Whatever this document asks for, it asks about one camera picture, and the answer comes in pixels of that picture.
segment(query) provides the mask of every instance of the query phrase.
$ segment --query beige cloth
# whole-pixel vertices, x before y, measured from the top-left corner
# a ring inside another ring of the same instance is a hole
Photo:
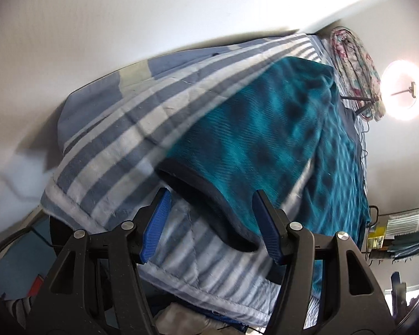
[[[229,325],[194,312],[175,302],[155,317],[155,326],[163,335],[241,335]]]

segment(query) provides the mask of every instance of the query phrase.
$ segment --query metal bolt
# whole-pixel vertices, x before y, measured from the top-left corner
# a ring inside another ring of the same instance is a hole
[[[349,234],[346,232],[338,232],[337,237],[340,238],[342,241],[345,241],[349,238]]]
[[[125,221],[121,224],[121,228],[124,230],[131,230],[134,227],[134,222],[132,221]]]
[[[289,224],[289,226],[293,230],[301,230],[301,229],[303,229],[303,225],[301,223],[298,223],[297,221],[292,221]]]
[[[74,234],[73,234],[73,237],[75,237],[76,239],[80,239],[83,236],[85,236],[85,230],[84,229],[76,230],[76,232],[74,232]]]

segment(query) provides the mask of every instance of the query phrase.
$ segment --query blue gripper pad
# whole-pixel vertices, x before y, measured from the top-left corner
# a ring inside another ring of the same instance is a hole
[[[157,245],[170,211],[171,193],[169,190],[165,190],[163,196],[154,209],[154,213],[152,214],[146,230],[144,231],[143,247],[140,252],[140,259],[143,263],[146,263],[157,250]]]
[[[255,215],[256,222],[258,223],[259,230],[262,234],[262,239],[264,240],[265,247],[267,248],[267,252],[269,256],[279,264],[283,257],[280,248],[280,235],[272,217],[268,213],[268,210],[262,201],[262,198],[259,196],[258,191],[255,191],[253,194],[251,205],[253,207],[253,213]]]

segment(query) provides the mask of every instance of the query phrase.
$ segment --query striped blanket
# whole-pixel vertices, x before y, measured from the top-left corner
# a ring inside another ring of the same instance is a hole
[[[90,233],[133,218],[164,186],[154,168],[172,145],[287,56],[321,61],[309,37],[294,34],[153,58],[76,91],[59,119],[64,159],[41,199],[45,211]],[[282,203],[291,219],[311,172],[309,160]],[[279,291],[265,279],[271,262],[263,243],[251,253],[224,244],[175,195],[157,252],[139,272],[194,305],[264,326]],[[314,321],[317,303],[312,298],[307,325]]]

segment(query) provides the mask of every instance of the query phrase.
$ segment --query teal patterned garment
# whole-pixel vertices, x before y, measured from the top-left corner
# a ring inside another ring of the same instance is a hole
[[[369,221],[356,143],[339,114],[333,69],[288,57],[202,117],[157,167],[160,176],[206,213],[213,229],[239,250],[254,250],[260,232],[251,199],[263,189],[275,207],[308,160],[314,172],[296,220],[314,233],[344,230],[361,245]],[[314,268],[314,293],[322,270]]]

